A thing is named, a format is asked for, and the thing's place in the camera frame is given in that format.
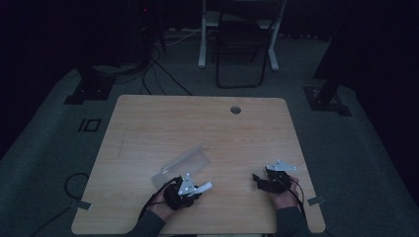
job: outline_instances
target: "person's right hand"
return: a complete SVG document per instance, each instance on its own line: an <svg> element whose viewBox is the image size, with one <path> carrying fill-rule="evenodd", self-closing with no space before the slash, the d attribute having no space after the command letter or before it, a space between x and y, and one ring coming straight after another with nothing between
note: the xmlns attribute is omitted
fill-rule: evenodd
<svg viewBox="0 0 419 237"><path fill-rule="evenodd" d="M290 190L298 197L298 193L296 192L296 184L299 182L299 180L292 176L290 176L290 179L292 179ZM297 200L290 193L290 191L285 191L280 195L269 193L269 197L274 203L276 209L297 206Z"/></svg>

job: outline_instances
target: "forearm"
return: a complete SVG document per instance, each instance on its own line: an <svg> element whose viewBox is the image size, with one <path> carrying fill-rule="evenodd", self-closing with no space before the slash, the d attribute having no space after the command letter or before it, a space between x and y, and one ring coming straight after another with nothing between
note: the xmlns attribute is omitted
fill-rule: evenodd
<svg viewBox="0 0 419 237"><path fill-rule="evenodd" d="M299 212L298 207L287 207L277 210L277 236L281 237L306 237L311 232Z"/></svg>
<svg viewBox="0 0 419 237"><path fill-rule="evenodd" d="M126 236L130 237L155 237L166 224L157 214L147 210L138 220L135 227Z"/></svg>

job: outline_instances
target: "wooden table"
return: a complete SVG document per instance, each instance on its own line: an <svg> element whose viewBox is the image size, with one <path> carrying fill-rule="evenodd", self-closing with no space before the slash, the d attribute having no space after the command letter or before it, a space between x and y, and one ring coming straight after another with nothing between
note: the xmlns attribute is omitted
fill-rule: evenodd
<svg viewBox="0 0 419 237"><path fill-rule="evenodd" d="M238 115L230 108L241 109ZM276 216L268 196L257 190L252 173L266 179L264 166L277 159L297 167L306 199L314 198L287 104L278 98L120 96L72 231L76 234L127 233L156 192L151 177L199 144L210 160L193 175L196 185L213 189L178 211L162 234L274 233ZM322 232L318 204L305 202L308 225Z"/></svg>

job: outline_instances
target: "black chair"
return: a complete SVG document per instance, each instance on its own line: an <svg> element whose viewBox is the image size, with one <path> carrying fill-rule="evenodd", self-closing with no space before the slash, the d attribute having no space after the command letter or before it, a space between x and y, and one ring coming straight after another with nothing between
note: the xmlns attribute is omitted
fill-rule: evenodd
<svg viewBox="0 0 419 237"><path fill-rule="evenodd" d="M271 41L271 29L279 18L281 4L278 0L233 0L222 3L219 10L218 32L214 51L217 86L220 88L258 87L264 79ZM266 22L268 27L262 29L258 22ZM220 83L218 74L221 54L252 54L250 60L253 61L261 47L264 47L265 55L262 75L258 82L245 85L223 85Z"/></svg>

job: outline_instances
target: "chair backrest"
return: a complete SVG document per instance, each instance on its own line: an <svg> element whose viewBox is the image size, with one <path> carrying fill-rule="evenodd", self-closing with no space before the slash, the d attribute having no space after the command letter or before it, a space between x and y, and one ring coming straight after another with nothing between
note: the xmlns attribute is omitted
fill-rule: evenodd
<svg viewBox="0 0 419 237"><path fill-rule="evenodd" d="M220 19L232 15L249 21L276 21L281 12L278 0L230 0L221 4Z"/></svg>

